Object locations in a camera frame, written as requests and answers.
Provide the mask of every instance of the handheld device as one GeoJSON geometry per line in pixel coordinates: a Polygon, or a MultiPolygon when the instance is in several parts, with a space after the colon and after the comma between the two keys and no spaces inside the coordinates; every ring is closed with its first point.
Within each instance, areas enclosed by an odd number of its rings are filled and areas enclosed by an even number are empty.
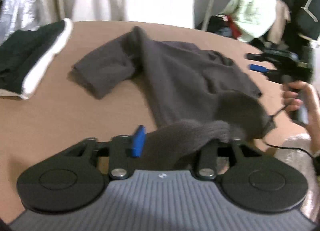
{"type": "MultiPolygon", "coordinates": [[[[303,56],[300,58],[289,51],[266,49],[262,54],[250,54],[246,55],[249,60],[259,62],[270,62],[275,66],[275,70],[267,69],[266,67],[250,64],[249,69],[263,73],[268,80],[282,84],[301,80],[304,82],[310,82],[312,77],[312,53],[311,49],[303,46],[303,56]]],[[[304,100],[304,93],[300,91],[298,99],[304,100]]],[[[303,127],[308,124],[308,113],[305,103],[299,110],[290,114],[290,119],[303,127]]]]}
{"type": "Polygon", "coordinates": [[[26,210],[12,231],[311,231],[300,211],[308,189],[294,168],[241,140],[209,141],[191,170],[130,168],[144,128],[111,141],[85,139],[28,168],[17,180],[26,210]],[[109,157],[108,174],[96,167],[109,157]],[[230,167],[218,175],[216,158],[230,167]]]}

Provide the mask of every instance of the screw head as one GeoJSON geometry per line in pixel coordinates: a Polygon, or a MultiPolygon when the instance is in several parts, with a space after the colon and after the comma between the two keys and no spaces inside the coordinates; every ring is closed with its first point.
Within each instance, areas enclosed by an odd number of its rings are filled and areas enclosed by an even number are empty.
{"type": "Polygon", "coordinates": [[[127,171],[122,168],[115,168],[111,171],[111,174],[115,177],[124,177],[125,175],[127,175],[127,171]]]}
{"type": "Polygon", "coordinates": [[[211,177],[215,176],[215,173],[214,173],[214,170],[212,170],[210,168],[203,168],[203,169],[199,170],[199,175],[202,177],[211,178],[211,177]]]}

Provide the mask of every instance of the light green garment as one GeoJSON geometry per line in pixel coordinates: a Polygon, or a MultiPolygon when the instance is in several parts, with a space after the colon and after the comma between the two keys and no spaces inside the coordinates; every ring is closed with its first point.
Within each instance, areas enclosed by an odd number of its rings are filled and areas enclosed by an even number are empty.
{"type": "Polygon", "coordinates": [[[230,15],[240,29],[239,41],[261,37],[276,20],[276,0],[231,0],[223,13],[230,15]]]}

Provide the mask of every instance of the black cable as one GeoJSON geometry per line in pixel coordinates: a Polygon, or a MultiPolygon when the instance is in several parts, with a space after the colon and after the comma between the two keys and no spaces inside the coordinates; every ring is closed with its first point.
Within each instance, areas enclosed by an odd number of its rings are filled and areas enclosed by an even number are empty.
{"type": "MultiPolygon", "coordinates": [[[[267,123],[267,125],[265,126],[265,128],[268,128],[270,126],[270,124],[273,123],[273,118],[276,117],[279,113],[281,113],[282,111],[284,111],[292,102],[293,102],[294,98],[292,98],[291,102],[288,103],[287,105],[283,106],[281,109],[279,109],[278,111],[276,111],[273,115],[270,115],[270,120],[269,122],[267,123]]],[[[292,149],[292,150],[300,150],[304,153],[306,153],[308,156],[310,156],[312,159],[313,159],[313,156],[308,152],[306,151],[305,149],[302,149],[302,148],[297,148],[297,147],[282,147],[282,146],[274,146],[274,145],[271,145],[269,143],[267,143],[264,138],[262,138],[262,142],[267,145],[267,146],[270,146],[270,147],[273,147],[273,148],[276,148],[276,149],[292,149]]]]}

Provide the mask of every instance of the blue clip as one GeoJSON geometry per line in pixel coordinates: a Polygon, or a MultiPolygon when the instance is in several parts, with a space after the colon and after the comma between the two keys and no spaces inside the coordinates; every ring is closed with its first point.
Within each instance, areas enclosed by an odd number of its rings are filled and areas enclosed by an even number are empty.
{"type": "Polygon", "coordinates": [[[266,73],[269,71],[269,69],[267,69],[263,66],[258,66],[258,65],[254,65],[254,64],[250,64],[249,69],[252,71],[260,72],[260,73],[266,73]]]}
{"type": "Polygon", "coordinates": [[[145,127],[140,125],[132,135],[132,157],[141,156],[145,139],[145,127]]]}

